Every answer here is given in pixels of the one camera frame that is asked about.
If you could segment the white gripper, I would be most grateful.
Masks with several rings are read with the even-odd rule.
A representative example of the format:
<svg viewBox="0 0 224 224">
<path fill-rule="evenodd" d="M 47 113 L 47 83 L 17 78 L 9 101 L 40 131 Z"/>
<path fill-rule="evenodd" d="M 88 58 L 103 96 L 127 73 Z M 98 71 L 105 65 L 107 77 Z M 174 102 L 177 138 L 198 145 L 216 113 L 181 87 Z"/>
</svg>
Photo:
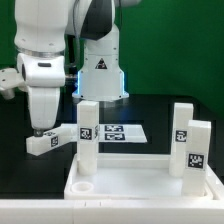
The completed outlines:
<svg viewBox="0 0 224 224">
<path fill-rule="evenodd" d="M 35 137 L 42 137 L 44 130 L 56 122 L 60 88 L 28 87 L 28 107 Z"/>
</svg>

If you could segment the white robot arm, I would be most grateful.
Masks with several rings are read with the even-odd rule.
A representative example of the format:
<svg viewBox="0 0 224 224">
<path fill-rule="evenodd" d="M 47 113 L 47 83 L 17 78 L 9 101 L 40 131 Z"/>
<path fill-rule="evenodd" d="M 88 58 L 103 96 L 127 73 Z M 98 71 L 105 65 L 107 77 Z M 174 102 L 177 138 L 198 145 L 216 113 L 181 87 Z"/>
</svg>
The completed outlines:
<svg viewBox="0 0 224 224">
<path fill-rule="evenodd" d="M 17 69 L 25 81 L 31 126 L 36 137 L 54 126 L 65 71 L 79 60 L 66 61 L 76 39 L 76 55 L 84 57 L 75 98 L 100 102 L 127 98 L 119 66 L 118 7 L 141 0 L 15 0 Z"/>
</svg>

